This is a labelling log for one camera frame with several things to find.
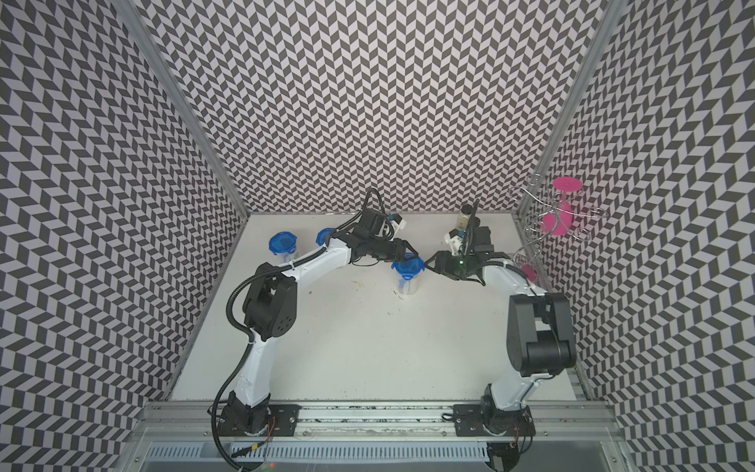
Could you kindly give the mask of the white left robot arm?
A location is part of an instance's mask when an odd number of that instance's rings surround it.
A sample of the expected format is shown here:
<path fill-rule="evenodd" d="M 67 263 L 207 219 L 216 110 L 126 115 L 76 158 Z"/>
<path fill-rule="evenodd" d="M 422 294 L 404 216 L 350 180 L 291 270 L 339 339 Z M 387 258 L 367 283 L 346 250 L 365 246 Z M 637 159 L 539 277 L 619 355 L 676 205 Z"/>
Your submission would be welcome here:
<path fill-rule="evenodd" d="M 282 265 L 262 264 L 232 291 L 225 316 L 246 336 L 247 346 L 208 409 L 214 436 L 257 436 L 273 430 L 269 401 L 274 341 L 297 320 L 300 292 L 365 257 L 378 263 L 418 259 L 418 251 L 396 236 L 401 223 L 399 214 L 387 211 L 379 190 L 370 188 L 357 214 L 334 228 L 318 249 Z"/>

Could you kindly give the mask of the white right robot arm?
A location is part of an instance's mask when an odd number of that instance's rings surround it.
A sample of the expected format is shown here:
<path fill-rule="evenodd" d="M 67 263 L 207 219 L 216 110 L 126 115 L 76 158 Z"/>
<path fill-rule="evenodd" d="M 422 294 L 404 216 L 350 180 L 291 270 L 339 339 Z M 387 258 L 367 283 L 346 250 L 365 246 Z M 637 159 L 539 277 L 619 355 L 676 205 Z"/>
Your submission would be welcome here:
<path fill-rule="evenodd" d="M 461 207 L 454 230 L 444 237 L 448 248 L 425 263 L 437 275 L 495 289 L 507 306 L 508 367 L 487 385 L 478 409 L 461 420 L 478 424 L 483 434 L 532 437 L 535 430 L 527 401 L 540 385 L 577 361 L 570 303 L 565 295 L 532 282 L 513 257 L 495 251 L 491 230 L 477 216 L 478 206 Z"/>

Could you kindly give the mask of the blue lid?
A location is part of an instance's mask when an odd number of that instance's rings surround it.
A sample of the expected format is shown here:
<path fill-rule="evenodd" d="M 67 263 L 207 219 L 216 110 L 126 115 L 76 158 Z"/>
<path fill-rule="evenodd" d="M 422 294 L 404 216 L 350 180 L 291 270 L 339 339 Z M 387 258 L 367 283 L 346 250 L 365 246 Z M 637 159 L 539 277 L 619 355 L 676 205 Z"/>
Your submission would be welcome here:
<path fill-rule="evenodd" d="M 330 243 L 330 240 L 332 238 L 332 234 L 334 234 L 335 229 L 332 227 L 324 228 L 322 229 L 316 238 L 316 243 L 320 247 L 328 247 L 328 244 Z"/>
<path fill-rule="evenodd" d="M 403 280 L 412 280 L 424 271 L 425 263 L 421 258 L 409 255 L 404 261 L 393 262 L 391 267 Z"/>
<path fill-rule="evenodd" d="M 297 236 L 289 231 L 281 231 L 269 239 L 269 251 L 273 255 L 295 254 L 297 251 Z"/>

